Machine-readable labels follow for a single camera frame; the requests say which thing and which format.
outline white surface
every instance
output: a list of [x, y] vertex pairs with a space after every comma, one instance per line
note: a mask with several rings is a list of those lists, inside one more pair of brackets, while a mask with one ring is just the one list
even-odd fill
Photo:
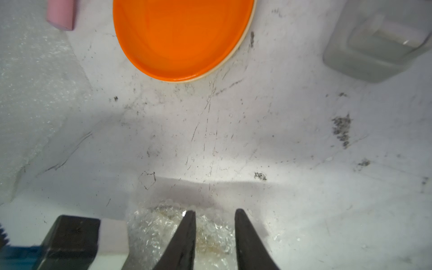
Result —
[[128, 255], [129, 244], [126, 222], [101, 219], [98, 253], [89, 270], [121, 270]]
[[[93, 95], [0, 206], [12, 242], [39, 243], [61, 213], [124, 219], [131, 198], [173, 197], [245, 208], [281, 269], [430, 269], [432, 55], [376, 85], [325, 67], [342, 7], [261, 0], [253, 48], [175, 85], [127, 60], [110, 1], [81, 1], [68, 37]], [[332, 119], [348, 113], [344, 149]]]
[[0, 1], [0, 204], [90, 84], [40, 0]]

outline scratch mark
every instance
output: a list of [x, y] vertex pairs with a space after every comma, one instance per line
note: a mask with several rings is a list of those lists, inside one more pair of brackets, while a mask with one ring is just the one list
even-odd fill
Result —
[[110, 35], [113, 38], [117, 37], [116, 35], [113, 35], [113, 34], [110, 34], [110, 33], [102, 33], [102, 35]]
[[428, 182], [429, 182], [429, 177], [423, 177], [422, 190], [420, 191], [420, 193], [425, 193], [425, 186]]
[[217, 165], [216, 165], [216, 175], [217, 175], [217, 170], [219, 169], [219, 163], [220, 163], [220, 160], [218, 160]]
[[212, 161], [212, 163], [210, 164], [210, 173], [207, 175], [207, 176], [212, 176], [212, 171], [213, 171], [213, 161]]
[[224, 89], [222, 89], [222, 90], [220, 90], [219, 92], [217, 92], [215, 95], [216, 96], [218, 96], [219, 94], [221, 94], [221, 93], [223, 93], [223, 92], [225, 92], [225, 90], [226, 90], [226, 88], [224, 88]]
[[233, 83], [232, 85], [230, 85], [228, 88], [231, 88], [231, 87], [233, 87], [234, 85], [236, 85], [236, 84], [238, 84], [238, 83], [241, 83], [243, 80], [244, 80], [244, 78], [241, 79], [241, 80], [238, 80], [237, 82], [235, 82], [235, 83]]
[[[92, 45], [93, 45], [93, 40], [90, 42], [90, 46], [89, 46], [89, 48], [87, 49], [87, 51], [90, 51], [90, 50], [92, 49]], [[86, 52], [86, 54], [84, 55], [83, 60], [87, 57], [87, 54], [88, 54], [88, 52]]]
[[232, 65], [229, 67], [229, 69], [226, 71], [226, 73], [223, 75], [222, 80], [225, 78], [225, 76], [228, 74], [228, 72], [232, 69], [232, 67], [234, 66], [234, 63], [232, 63]]
[[251, 31], [251, 48], [254, 47], [254, 42], [255, 42], [254, 38], [255, 38], [255, 32]]
[[403, 186], [403, 185], [400, 185], [400, 184], [395, 184], [395, 183], [389, 182], [389, 181], [387, 181], [387, 180], [385, 180], [385, 179], [382, 179], [382, 178], [379, 178], [379, 177], [373, 177], [373, 176], [370, 176], [370, 175], [367, 175], [367, 174], [363, 174], [363, 173], [361, 173], [361, 172], [359, 172], [359, 171], [357, 171], [356, 173], [358, 173], [359, 175], [362, 175], [362, 176], [368, 177], [368, 178], [370, 178], [370, 179], [374, 179], [374, 180], [381, 181], [381, 182], [383, 182], [383, 183], [386, 183], [386, 184], [389, 185], [389, 186], [397, 187], [397, 188], [399, 188], [399, 189], [401, 189], [401, 190], [404, 190], [404, 191], [407, 189], [406, 186]]
[[327, 228], [327, 233], [328, 233], [329, 236], [331, 236], [330, 230], [328, 229], [327, 220], [325, 219], [324, 222], [325, 222], [325, 227]]
[[200, 123], [198, 122], [198, 124], [197, 124], [197, 127], [195, 128], [195, 130], [194, 130], [194, 134], [192, 135], [192, 139], [191, 139], [191, 142], [194, 140], [194, 137], [195, 137], [195, 132], [197, 131], [197, 128], [198, 128], [198, 125], [199, 125]]
[[239, 171], [234, 170], [235, 172], [237, 172], [237, 174], [239, 174], [245, 167], [246, 165], [252, 160], [252, 158], [254, 157], [255, 153], [258, 151], [258, 148], [256, 148], [252, 154], [249, 156], [249, 158], [246, 160], [245, 164], [240, 168]]
[[153, 175], [154, 182], [149, 187], [149, 188], [151, 188], [156, 183], [156, 173], [155, 172], [148, 173], [146, 171], [144, 171], [144, 172], [146, 173], [146, 175]]
[[374, 162], [374, 163], [378, 164], [378, 165], [381, 165], [382, 167], [386, 167], [386, 168], [395, 170], [397, 172], [402, 172], [402, 173], [407, 174], [407, 175], [411, 175], [411, 176], [416, 176], [416, 177], [422, 178], [422, 176], [416, 175], [415, 173], [412, 173], [412, 172], [407, 172], [407, 171], [404, 171], [404, 170], [401, 170], [401, 169], [393, 168], [392, 166], [389, 166], [389, 165], [386, 165], [386, 164], [382, 164], [382, 163], [379, 163], [379, 162]]
[[58, 170], [61, 166], [63, 166], [69, 160], [69, 158], [73, 155], [73, 153], [75, 153], [75, 151], [78, 150], [79, 146], [91, 135], [92, 135], [91, 131], [88, 132], [86, 135], [84, 135], [84, 137], [81, 139], [81, 141], [75, 146], [75, 149], [68, 155], [68, 157], [66, 158], [66, 160], [63, 163], [61, 163], [61, 164], [57, 163], [56, 165], [51, 166], [50, 168], [46, 169], [43, 172], [47, 172], [47, 171], [52, 170], [52, 169], [54, 169], [55, 171]]
[[249, 208], [247, 208], [247, 210], [248, 210], [249, 215], [250, 215], [251, 217], [254, 217], [254, 215], [252, 215], [252, 213], [251, 213], [251, 211], [249, 210]]
[[363, 140], [363, 139], [366, 139], [367, 137], [369, 137], [369, 135], [366, 135], [366, 136], [364, 136], [363, 138], [360, 138], [360, 139], [357, 139], [357, 140], [353, 141], [353, 142], [350, 143], [348, 146], [351, 146], [351, 145], [353, 145], [353, 144], [355, 144], [355, 143], [358, 143], [359, 141], [361, 141], [361, 140]]
[[208, 125], [209, 125], [209, 119], [207, 118], [207, 123], [206, 123], [206, 132], [205, 132], [205, 135], [204, 135], [205, 138], [207, 138], [207, 127], [208, 127]]
[[206, 104], [206, 106], [204, 107], [203, 112], [207, 109], [207, 106], [209, 105], [210, 100], [211, 100], [211, 96], [210, 96], [209, 99], [207, 100], [207, 104]]

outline orange bowl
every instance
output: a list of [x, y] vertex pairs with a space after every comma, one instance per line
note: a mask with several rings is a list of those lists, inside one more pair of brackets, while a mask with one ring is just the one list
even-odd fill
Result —
[[114, 27], [139, 70], [166, 82], [189, 82], [234, 54], [255, 6], [256, 0], [114, 0]]

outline bubble wrap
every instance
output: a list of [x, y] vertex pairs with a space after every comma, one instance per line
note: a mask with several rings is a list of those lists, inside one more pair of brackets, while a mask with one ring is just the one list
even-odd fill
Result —
[[222, 212], [180, 206], [171, 200], [155, 207], [136, 208], [128, 218], [130, 253], [123, 270], [151, 270], [186, 210], [194, 210], [197, 218], [194, 269], [237, 269], [234, 228], [224, 221]]
[[45, 13], [45, 0], [0, 1], [0, 204], [90, 91], [65, 33]]

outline pink sponge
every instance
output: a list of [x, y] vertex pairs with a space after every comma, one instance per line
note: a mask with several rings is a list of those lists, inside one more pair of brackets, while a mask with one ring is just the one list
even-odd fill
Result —
[[73, 30], [75, 0], [48, 0], [47, 21], [64, 31]]

